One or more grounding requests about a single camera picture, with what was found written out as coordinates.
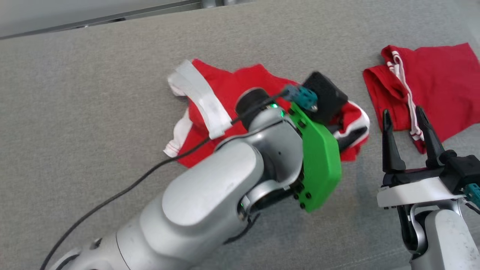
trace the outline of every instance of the silver robotic arm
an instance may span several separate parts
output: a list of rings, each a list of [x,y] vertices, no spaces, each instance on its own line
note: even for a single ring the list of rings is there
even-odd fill
[[[295,125],[267,106],[178,178],[117,232],[87,243],[51,270],[185,270],[251,224],[250,216],[292,194],[303,150]]]
[[[427,167],[406,170],[390,114],[385,111],[385,176],[377,194],[378,206],[398,211],[403,242],[412,254],[412,270],[480,269],[480,254],[460,209],[465,203],[465,187],[480,182],[480,161],[445,151],[423,109],[417,107],[416,113],[425,137]],[[431,206],[438,209],[425,209]]]

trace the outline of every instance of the gray tablecloth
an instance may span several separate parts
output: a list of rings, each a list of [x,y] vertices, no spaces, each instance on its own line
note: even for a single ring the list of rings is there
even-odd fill
[[[198,269],[388,269],[407,265],[397,213],[379,209],[381,137],[362,71],[380,50],[474,43],[449,0],[264,0],[0,41],[0,268],[40,266],[61,234],[153,164],[187,106],[166,77],[184,59],[262,63],[301,82],[319,70],[372,119],[369,142],[321,210],[293,199]],[[446,141],[480,156],[480,125]],[[396,133],[408,167],[421,156]],[[53,259],[111,232],[185,169],[170,164],[82,224]],[[479,216],[464,210],[480,243]]]

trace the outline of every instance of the folded red cloth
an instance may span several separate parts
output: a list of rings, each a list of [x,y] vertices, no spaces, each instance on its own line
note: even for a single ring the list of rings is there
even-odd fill
[[[198,59],[193,60],[192,64],[208,82],[215,96],[218,98],[232,119],[237,117],[235,105],[238,98],[245,91],[254,87],[260,87],[263,88],[269,95],[273,96],[280,93],[280,91],[282,91],[287,84],[298,85],[298,83],[294,81],[273,76],[260,64],[248,68],[242,68],[233,73],[215,68]],[[279,98],[276,102],[285,110],[290,108],[290,103],[288,101]],[[354,103],[348,103],[343,107],[341,117],[344,119],[344,128],[338,132],[338,136],[345,134],[347,129],[349,133],[350,129],[354,127],[354,125],[350,124],[358,124],[360,122],[364,123],[365,117],[368,120],[368,117],[363,110],[361,110]],[[186,124],[185,127],[178,128],[176,126],[176,129],[174,130],[174,136],[179,137],[180,140],[174,139],[167,145],[165,152],[169,156],[181,155],[182,153],[195,147],[209,136],[209,131],[204,123],[202,115],[195,103],[193,103],[191,100],[189,102],[188,113],[184,116],[184,118],[189,118],[191,120],[191,124]],[[182,135],[182,133],[185,132],[188,132],[188,134],[186,136]],[[192,167],[212,154],[215,147],[222,140],[233,135],[240,135],[244,133],[247,133],[247,130],[240,122],[238,122],[231,128],[227,129],[223,136],[213,139],[196,152],[180,159],[179,162],[186,167]],[[355,160],[361,145],[366,142],[367,136],[368,133],[358,142],[356,142],[355,145],[344,151],[341,156],[342,160]]]
[[[480,123],[480,64],[468,43],[417,50],[389,45],[381,54],[386,65],[363,72],[381,129],[388,109],[395,130],[410,130],[415,146],[425,153],[417,105],[442,142]]]

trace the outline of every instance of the red fabric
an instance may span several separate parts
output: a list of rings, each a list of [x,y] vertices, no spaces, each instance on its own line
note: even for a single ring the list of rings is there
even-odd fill
[[[468,43],[417,50],[389,45],[381,53],[385,62],[394,63],[393,51],[402,59],[414,103],[423,107],[442,142],[480,123],[480,64]],[[408,91],[401,81],[387,65],[366,69],[363,76],[380,128],[388,109],[395,130],[409,130]],[[414,143],[425,153],[422,141]]]
[[[294,81],[271,75],[260,64],[248,68],[239,69],[234,73],[230,73],[228,71],[224,71],[207,65],[206,63],[198,59],[193,60],[192,64],[207,80],[213,92],[217,96],[220,103],[222,103],[231,119],[237,117],[237,114],[235,112],[235,105],[238,98],[245,91],[254,87],[260,87],[265,89],[265,91],[269,95],[273,96],[280,93],[280,91],[283,90],[285,85],[287,84],[298,84]],[[290,108],[290,103],[288,101],[279,98],[276,102],[285,110],[288,110]],[[183,144],[178,153],[179,155],[192,149],[208,137],[208,130],[205,126],[203,118],[192,101],[190,101],[189,103],[189,115],[191,121],[193,122],[193,126],[189,134],[187,135],[185,143]],[[247,133],[247,130],[245,130],[242,124],[238,122],[233,125],[233,127],[226,130],[225,135],[208,142],[196,152],[180,159],[179,162],[186,167],[192,167],[204,158],[208,157],[210,154],[212,154],[216,145],[218,145],[222,140],[233,135],[239,135],[244,133]],[[347,151],[345,151],[342,154],[342,160],[355,160],[360,145],[361,144],[358,144],[357,147],[352,147],[352,149],[348,149]]]

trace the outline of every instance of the green plastic bracket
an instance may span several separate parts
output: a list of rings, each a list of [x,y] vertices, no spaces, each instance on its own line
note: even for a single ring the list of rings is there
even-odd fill
[[[302,134],[304,189],[300,205],[310,213],[320,208],[342,178],[338,143],[328,129],[313,122],[292,102],[290,118]]]

